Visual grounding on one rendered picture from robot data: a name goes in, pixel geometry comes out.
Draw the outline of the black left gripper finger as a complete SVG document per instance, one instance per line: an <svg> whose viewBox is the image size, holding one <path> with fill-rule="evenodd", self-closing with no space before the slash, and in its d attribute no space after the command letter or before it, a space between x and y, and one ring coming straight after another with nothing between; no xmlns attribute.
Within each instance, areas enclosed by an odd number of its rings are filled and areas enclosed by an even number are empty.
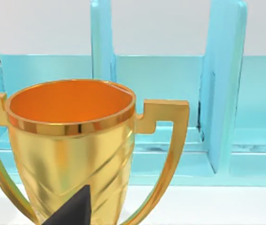
<svg viewBox="0 0 266 225"><path fill-rule="evenodd" d="M84 185L42 225L90 225L90 185Z"/></svg>

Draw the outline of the gold trophy cup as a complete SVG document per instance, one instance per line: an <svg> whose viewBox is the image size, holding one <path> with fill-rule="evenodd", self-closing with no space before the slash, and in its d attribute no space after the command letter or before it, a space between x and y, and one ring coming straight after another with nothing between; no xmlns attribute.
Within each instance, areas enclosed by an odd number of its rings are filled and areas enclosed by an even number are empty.
<svg viewBox="0 0 266 225"><path fill-rule="evenodd" d="M136 112L128 87L96 79L37 84L0 92L0 188L15 207L42 225L84 185L90 185L91 224L116 225L129 183L135 134L173 123L167 158L142 205L123 225L138 225L155 208L183 151L186 100L147 99Z"/></svg>

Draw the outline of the light blue rack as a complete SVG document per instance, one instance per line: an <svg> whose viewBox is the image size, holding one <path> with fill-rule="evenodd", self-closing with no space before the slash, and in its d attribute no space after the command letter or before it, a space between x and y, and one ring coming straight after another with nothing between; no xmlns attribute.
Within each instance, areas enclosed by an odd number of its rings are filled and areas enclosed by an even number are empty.
<svg viewBox="0 0 266 225"><path fill-rule="evenodd" d="M187 99L189 127L172 184L266 187L266 56L244 56L247 4L212 0L203 56L116 55L110 0L88 2L91 54L0 53L0 92L71 78L111 79L137 95Z"/></svg>

